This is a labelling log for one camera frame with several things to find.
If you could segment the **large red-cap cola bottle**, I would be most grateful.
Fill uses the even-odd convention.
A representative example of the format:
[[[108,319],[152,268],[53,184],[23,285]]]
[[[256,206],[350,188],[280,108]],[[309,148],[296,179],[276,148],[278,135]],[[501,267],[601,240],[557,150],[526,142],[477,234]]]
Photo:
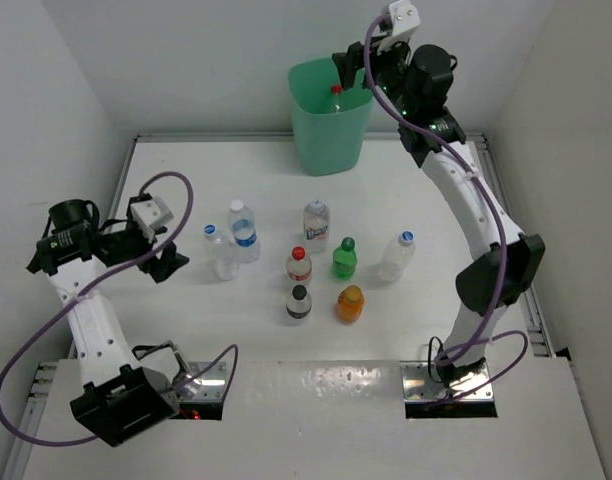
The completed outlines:
[[[343,88],[339,84],[332,85],[330,88],[330,107],[329,110],[331,113],[340,113],[342,108],[342,94]]]

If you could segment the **clear Pocari bottle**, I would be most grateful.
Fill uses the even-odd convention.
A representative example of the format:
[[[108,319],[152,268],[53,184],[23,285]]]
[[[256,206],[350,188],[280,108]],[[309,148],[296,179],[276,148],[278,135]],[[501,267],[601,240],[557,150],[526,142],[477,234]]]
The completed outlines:
[[[239,274],[240,261],[229,237],[214,224],[203,229],[205,254],[216,276],[222,281],[230,281]]]
[[[415,236],[410,230],[402,231],[387,246],[378,264],[378,276],[387,283],[398,281],[409,266],[416,250]]]

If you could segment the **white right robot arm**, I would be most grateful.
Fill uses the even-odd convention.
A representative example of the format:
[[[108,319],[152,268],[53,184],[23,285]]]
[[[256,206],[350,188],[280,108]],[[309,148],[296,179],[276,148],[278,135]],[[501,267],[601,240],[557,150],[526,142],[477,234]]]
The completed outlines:
[[[455,280],[461,305],[434,361],[440,381],[450,385],[482,368],[497,323],[535,277],[544,241],[505,213],[470,156],[446,106],[455,56],[431,44],[411,50],[405,42],[380,52],[371,41],[356,42],[332,60],[343,89],[365,72],[364,88],[397,120],[402,145],[439,189],[466,238],[472,262]]]

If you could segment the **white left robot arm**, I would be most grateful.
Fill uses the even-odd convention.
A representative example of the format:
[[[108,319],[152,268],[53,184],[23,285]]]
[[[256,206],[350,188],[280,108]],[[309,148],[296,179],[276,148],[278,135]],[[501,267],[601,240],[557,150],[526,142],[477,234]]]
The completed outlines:
[[[123,229],[108,232],[90,200],[73,199],[49,209],[28,270],[43,272],[63,304],[76,346],[83,393],[70,403],[75,420],[116,447],[178,415],[176,381],[189,371],[175,345],[128,345],[115,309],[94,280],[111,267],[131,261],[155,282],[167,280],[188,263],[174,244],[143,260],[173,218],[158,197],[140,194],[129,201]]]

